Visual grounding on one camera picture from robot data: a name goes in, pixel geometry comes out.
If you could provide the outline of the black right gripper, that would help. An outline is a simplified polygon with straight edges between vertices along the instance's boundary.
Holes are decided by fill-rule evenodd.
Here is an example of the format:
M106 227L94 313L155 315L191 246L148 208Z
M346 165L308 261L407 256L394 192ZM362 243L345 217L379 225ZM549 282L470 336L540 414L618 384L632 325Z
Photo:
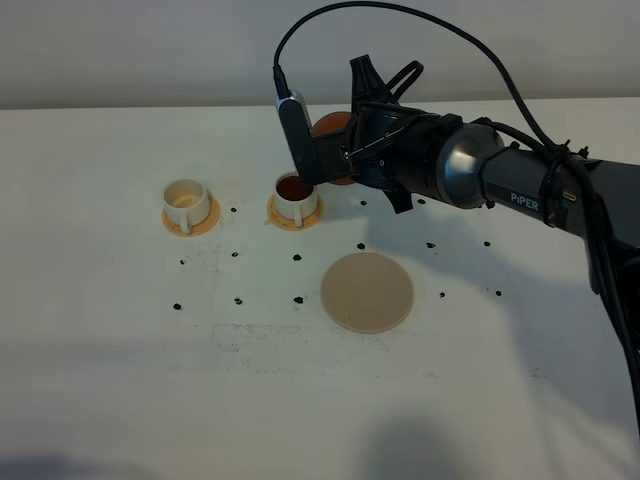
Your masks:
M448 139L463 127L455 114L438 115L387 102L386 86L370 57L350 61L351 107L356 114L348 134L348 159L359 183L385 190L395 214L413 209L411 193L437 192L437 158Z

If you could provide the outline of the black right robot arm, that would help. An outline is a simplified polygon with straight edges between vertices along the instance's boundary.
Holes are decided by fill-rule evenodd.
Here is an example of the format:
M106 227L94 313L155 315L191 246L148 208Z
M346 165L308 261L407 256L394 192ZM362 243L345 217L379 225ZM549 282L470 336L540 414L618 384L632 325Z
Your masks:
M404 107L421 75L411 62L381 79L353 59L346 155L353 179L381 190L396 213L414 196L458 209L502 206L582 241L590 287L639 387L639 169L573 152L537 130Z

